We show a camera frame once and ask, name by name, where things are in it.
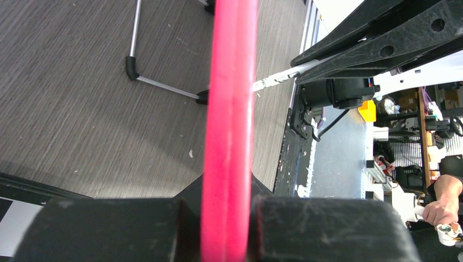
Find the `pink framed whiteboard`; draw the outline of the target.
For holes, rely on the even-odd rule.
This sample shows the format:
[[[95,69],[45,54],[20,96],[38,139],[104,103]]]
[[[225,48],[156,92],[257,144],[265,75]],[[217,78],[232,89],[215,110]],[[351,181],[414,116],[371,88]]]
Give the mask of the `pink framed whiteboard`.
[[[217,1],[200,215],[202,261],[245,261],[253,151],[257,1]]]

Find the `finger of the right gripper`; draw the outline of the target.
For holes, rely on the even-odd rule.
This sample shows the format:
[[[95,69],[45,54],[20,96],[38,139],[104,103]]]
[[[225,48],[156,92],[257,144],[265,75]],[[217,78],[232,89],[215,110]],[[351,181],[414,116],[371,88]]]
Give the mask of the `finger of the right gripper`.
[[[323,79],[372,78],[406,72],[462,50],[462,1],[434,1],[427,10],[302,73],[298,85]]]
[[[295,67],[313,59],[346,51],[363,39],[373,39],[417,16],[434,1],[363,1],[325,38],[291,60]]]

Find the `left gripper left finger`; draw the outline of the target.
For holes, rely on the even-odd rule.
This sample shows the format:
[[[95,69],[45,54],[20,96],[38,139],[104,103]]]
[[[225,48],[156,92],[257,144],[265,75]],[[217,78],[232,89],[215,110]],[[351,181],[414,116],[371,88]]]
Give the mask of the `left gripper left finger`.
[[[201,179],[172,198],[55,199],[13,261],[199,261]]]

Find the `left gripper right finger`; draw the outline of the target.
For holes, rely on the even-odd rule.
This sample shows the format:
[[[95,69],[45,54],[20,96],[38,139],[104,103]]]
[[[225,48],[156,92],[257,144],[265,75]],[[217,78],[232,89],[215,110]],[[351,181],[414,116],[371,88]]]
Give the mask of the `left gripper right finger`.
[[[252,178],[248,261],[419,261],[391,205],[275,196]]]

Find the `black white chessboard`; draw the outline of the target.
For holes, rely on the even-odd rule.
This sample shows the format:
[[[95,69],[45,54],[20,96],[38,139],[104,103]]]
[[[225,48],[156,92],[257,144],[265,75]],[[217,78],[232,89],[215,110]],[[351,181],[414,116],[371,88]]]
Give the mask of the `black white chessboard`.
[[[1,261],[10,261],[38,212],[54,199],[88,196],[1,173]]]

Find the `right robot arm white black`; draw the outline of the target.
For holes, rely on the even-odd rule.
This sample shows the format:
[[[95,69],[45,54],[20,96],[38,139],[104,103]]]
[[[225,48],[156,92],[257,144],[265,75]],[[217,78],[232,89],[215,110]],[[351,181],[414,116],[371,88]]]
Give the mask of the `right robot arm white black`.
[[[313,109],[344,111],[380,91],[376,75],[406,72],[462,50],[462,1],[363,1],[321,41],[291,61],[314,62],[296,77],[290,127],[314,138]]]

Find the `black white marker pen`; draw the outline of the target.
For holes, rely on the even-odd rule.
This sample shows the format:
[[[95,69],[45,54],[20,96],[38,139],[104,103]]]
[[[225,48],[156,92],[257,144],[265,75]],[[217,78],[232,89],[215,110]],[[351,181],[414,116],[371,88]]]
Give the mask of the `black white marker pen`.
[[[324,58],[324,59],[313,59],[311,61],[308,61],[306,63],[303,63],[301,65],[298,65],[298,66],[295,66],[295,67],[292,67],[292,68],[289,68],[287,70],[284,70],[282,72],[278,72],[278,73],[275,73],[275,74],[272,74],[264,79],[261,79],[261,80],[258,80],[256,81],[254,84],[253,84],[253,88],[252,88],[252,91],[253,92],[256,92],[256,91],[259,91],[259,90],[262,90],[266,87],[272,87],[272,86],[276,86],[278,84],[281,84],[287,80],[290,80],[292,78],[296,78],[298,77],[300,74],[308,71],[309,69],[317,66],[318,64],[321,64],[322,62],[325,62],[331,58],[333,58],[333,56],[329,56],[327,58]]]

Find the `person hand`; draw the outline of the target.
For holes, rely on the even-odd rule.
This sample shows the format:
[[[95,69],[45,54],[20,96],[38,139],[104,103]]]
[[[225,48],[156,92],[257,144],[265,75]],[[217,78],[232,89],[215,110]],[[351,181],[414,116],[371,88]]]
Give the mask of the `person hand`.
[[[433,226],[452,224],[459,220],[458,199],[440,199],[425,206],[422,217]]]

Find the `person forearm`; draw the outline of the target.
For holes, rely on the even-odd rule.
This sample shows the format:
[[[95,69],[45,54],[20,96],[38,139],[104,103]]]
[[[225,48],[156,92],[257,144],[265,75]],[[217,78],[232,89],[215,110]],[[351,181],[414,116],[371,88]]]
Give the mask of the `person forearm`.
[[[441,175],[433,184],[437,201],[451,210],[459,209],[462,180],[452,175]]]

